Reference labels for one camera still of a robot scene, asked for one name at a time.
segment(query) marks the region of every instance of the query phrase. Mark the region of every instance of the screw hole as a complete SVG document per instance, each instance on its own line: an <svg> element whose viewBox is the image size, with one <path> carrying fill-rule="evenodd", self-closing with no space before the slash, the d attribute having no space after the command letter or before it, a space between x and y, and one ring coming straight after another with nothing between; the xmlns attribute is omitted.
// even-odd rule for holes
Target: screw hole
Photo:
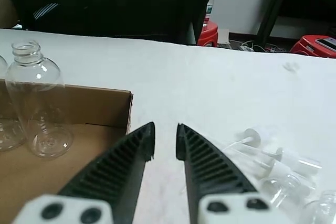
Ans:
<svg viewBox="0 0 336 224"><path fill-rule="evenodd" d="M62 210L63 205L61 203L52 203L43 209L41 216L45 220L54 219L60 215Z"/></svg>
<svg viewBox="0 0 336 224"><path fill-rule="evenodd" d="M254 210L268 210L268 205L261 199L249 199L246 207Z"/></svg>
<svg viewBox="0 0 336 224"><path fill-rule="evenodd" d="M89 208L82 213L82 215L80 217L80 221L83 224L93 224L100 219L100 216L101 216L101 210L100 209Z"/></svg>
<svg viewBox="0 0 336 224"><path fill-rule="evenodd" d="M222 202L210 202L207 210L210 212L228 212L228 207Z"/></svg>

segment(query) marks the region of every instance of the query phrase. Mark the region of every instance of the cardboard box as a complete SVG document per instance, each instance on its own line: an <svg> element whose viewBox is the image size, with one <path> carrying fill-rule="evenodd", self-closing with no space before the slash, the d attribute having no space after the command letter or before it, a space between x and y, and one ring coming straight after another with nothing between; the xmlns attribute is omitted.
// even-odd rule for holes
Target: cardboard box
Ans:
<svg viewBox="0 0 336 224"><path fill-rule="evenodd" d="M11 223L24 203L56 194L129 130L130 91L67 86L74 143L63 156L43 159L26 144L0 152L0 223Z"/></svg>

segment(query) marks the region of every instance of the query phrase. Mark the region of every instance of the black table leg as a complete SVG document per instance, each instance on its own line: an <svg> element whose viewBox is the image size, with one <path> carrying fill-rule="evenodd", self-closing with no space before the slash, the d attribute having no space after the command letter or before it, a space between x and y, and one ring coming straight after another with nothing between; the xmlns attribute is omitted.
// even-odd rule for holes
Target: black table leg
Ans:
<svg viewBox="0 0 336 224"><path fill-rule="evenodd" d="M273 30L275 21L277 20L282 1L283 0L270 0L266 13L260 24L257 38L254 41L255 45L265 47L267 39Z"/></svg>

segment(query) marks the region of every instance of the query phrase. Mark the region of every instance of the white wall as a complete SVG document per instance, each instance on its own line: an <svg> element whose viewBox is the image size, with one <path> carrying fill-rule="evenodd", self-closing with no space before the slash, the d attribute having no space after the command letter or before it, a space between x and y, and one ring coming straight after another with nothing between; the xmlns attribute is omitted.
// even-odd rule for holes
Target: white wall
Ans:
<svg viewBox="0 0 336 224"><path fill-rule="evenodd" d="M219 29L257 34L262 14L269 0L215 0L211 19ZM295 18L278 18L271 36L300 38L304 34L325 33L328 24Z"/></svg>

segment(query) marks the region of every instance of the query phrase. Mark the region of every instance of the bottle neck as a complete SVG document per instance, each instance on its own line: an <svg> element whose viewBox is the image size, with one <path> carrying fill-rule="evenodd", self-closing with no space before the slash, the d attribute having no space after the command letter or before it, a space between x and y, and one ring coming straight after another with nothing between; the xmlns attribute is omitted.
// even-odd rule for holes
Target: bottle neck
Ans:
<svg viewBox="0 0 336 224"><path fill-rule="evenodd" d="M34 40L12 44L14 60L22 65L39 63L43 60L41 46Z"/></svg>

